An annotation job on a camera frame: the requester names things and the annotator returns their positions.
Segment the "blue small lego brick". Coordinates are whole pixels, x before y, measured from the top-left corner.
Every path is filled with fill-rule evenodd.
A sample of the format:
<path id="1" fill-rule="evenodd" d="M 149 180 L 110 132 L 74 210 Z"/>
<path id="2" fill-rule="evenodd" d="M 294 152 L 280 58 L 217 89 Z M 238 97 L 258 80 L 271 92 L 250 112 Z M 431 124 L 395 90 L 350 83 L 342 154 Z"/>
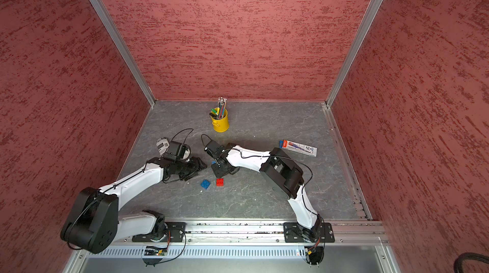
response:
<path id="1" fill-rule="evenodd" d="M 211 185 L 211 183 L 208 181 L 208 180 L 203 180 L 202 183 L 201 183 L 201 186 L 207 190 L 209 188 L 209 186 Z"/>

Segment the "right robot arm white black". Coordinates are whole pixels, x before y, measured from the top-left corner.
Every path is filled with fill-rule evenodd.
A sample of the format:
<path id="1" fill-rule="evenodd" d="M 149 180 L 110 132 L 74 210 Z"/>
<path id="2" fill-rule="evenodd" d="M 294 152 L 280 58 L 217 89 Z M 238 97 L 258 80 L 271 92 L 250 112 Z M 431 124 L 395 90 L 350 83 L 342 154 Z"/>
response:
<path id="1" fill-rule="evenodd" d="M 308 182 L 303 178 L 304 171 L 282 149 L 259 152 L 232 143 L 223 146 L 211 140 L 204 150 L 213 159 L 211 168 L 218 178 L 232 174 L 239 168 L 258 172 L 272 190 L 290 204 L 297 220 L 296 235 L 306 242 L 320 240 L 323 219 L 307 196 Z"/>

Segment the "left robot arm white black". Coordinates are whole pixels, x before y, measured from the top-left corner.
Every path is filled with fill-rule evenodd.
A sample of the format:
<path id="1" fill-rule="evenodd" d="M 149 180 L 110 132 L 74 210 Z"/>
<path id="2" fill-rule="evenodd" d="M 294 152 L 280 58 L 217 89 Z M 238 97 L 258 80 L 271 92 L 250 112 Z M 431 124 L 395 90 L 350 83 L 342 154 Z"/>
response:
<path id="1" fill-rule="evenodd" d="M 162 213 L 145 209 L 140 214 L 121 215 L 121 209 L 172 175 L 187 181 L 206 167 L 199 157 L 183 161 L 151 158 L 121 180 L 100 188 L 84 188 L 68 214 L 60 237 L 70 249 L 93 254 L 104 251 L 114 241 L 133 236 L 143 236 L 151 242 L 168 242 L 171 232 Z"/>

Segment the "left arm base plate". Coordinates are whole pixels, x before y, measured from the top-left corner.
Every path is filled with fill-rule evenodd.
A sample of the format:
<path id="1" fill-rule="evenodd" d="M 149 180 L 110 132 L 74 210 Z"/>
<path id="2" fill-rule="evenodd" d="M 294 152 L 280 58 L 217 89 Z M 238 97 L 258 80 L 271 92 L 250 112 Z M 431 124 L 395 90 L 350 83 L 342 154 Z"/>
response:
<path id="1" fill-rule="evenodd" d="M 152 241 L 149 235 L 133 236 L 132 242 L 144 242 L 149 244 L 167 244 L 168 242 L 183 242 L 183 234 L 185 233 L 187 224 L 185 222 L 166 222 L 166 231 L 160 241 Z"/>

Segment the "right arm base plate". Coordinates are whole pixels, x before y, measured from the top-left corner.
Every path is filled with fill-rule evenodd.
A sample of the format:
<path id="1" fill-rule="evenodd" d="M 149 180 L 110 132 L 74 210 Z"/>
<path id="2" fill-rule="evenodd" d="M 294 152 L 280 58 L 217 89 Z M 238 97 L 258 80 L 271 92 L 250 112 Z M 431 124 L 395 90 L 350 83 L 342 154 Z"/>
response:
<path id="1" fill-rule="evenodd" d="M 283 234 L 285 242 L 316 243 L 335 242 L 334 232 L 330 223 L 317 222 L 312 228 L 305 228 L 298 223 L 284 223 Z"/>

